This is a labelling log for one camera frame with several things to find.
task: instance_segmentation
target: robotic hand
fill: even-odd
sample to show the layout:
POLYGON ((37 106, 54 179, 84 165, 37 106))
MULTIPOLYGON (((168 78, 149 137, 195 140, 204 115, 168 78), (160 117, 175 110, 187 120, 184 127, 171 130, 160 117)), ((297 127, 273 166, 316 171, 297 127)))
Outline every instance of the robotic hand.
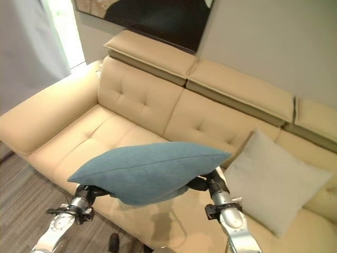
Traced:
POLYGON ((96 187, 80 184, 70 204, 62 204, 58 209, 48 209, 47 213, 56 214, 49 228, 44 233, 31 253, 55 253, 62 248, 61 239, 73 224, 92 221, 94 209, 92 204, 96 197, 110 194, 96 187))
POLYGON ((204 175, 206 180, 196 178, 187 186, 195 190, 209 190, 214 205, 205 211, 209 220, 217 219, 226 233, 228 246, 233 253, 262 253, 260 246, 248 230, 247 219, 242 213, 241 198, 232 199, 226 179, 220 167, 204 175))

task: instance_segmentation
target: pillow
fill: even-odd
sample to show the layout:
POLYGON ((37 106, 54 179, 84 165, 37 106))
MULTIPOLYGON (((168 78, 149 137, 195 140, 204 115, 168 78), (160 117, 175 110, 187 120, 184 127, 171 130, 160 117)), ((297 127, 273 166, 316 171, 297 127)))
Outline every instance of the pillow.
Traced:
POLYGON ((146 205, 183 194, 188 182, 230 155, 187 142, 123 147, 85 163, 68 181, 101 187, 129 205, 146 205))
POLYGON ((280 237, 332 173, 293 157, 258 130, 225 177, 243 210, 280 237))

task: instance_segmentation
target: sofa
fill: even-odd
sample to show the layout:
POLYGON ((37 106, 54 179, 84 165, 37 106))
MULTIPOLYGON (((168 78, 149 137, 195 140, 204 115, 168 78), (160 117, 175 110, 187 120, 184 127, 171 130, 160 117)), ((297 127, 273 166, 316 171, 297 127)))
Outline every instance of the sofa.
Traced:
MULTIPOLYGON (((0 117, 0 139, 74 193, 76 184, 67 178, 110 149, 196 142, 232 153, 222 164, 225 170, 259 129, 295 157, 334 173, 281 238, 247 216, 263 252, 337 252, 336 109, 127 30, 105 47, 103 61, 0 117)), ((147 206, 103 196, 94 208, 151 248, 225 252, 226 235, 204 211, 209 203, 208 192, 190 189, 147 206)))

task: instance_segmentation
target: gray carpet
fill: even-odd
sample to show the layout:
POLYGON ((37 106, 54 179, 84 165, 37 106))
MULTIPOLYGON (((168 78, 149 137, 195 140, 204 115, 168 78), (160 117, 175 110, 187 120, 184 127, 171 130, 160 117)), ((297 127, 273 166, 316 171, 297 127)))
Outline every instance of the gray carpet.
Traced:
MULTIPOLYGON (((0 252, 28 253, 47 230, 52 215, 71 196, 16 154, 0 164, 0 252)), ((99 214, 72 233, 65 252, 108 253, 111 233, 120 236, 120 253, 141 253, 143 244, 99 214)))

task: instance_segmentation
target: curtain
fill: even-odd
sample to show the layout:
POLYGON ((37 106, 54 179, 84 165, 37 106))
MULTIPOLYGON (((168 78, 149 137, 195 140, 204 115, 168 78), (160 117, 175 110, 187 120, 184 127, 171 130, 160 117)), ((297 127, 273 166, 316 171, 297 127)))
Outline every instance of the curtain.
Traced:
POLYGON ((70 72, 47 2, 1 0, 0 114, 70 72))

